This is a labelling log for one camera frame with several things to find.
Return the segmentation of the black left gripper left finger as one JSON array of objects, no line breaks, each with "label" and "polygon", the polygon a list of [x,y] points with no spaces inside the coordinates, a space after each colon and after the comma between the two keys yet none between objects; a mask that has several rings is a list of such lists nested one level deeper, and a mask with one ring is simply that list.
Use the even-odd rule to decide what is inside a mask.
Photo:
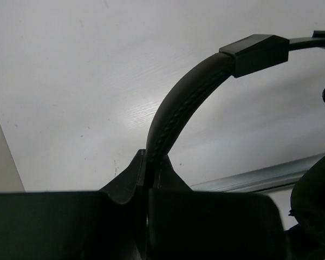
[{"label": "black left gripper left finger", "polygon": [[145,259],[145,151],[98,191],[0,193],[0,259]]}]

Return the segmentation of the black headphones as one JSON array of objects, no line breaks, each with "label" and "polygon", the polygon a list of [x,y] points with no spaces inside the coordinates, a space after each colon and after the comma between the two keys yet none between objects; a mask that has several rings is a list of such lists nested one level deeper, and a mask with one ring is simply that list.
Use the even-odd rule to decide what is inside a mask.
[{"label": "black headphones", "polygon": [[[325,49],[325,31],[286,39],[255,34],[220,48],[190,70],[164,98],[146,142],[148,178],[157,168],[198,107],[230,76],[241,77],[287,62],[292,50]],[[298,180],[290,196],[289,214],[297,224],[284,230],[291,259],[325,259],[325,156]]]}]

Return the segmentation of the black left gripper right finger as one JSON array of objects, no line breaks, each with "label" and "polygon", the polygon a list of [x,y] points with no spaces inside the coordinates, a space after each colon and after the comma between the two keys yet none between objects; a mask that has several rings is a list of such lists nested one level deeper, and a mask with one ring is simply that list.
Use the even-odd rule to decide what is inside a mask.
[{"label": "black left gripper right finger", "polygon": [[148,259],[291,259],[266,195],[193,191],[165,158],[148,198]]}]

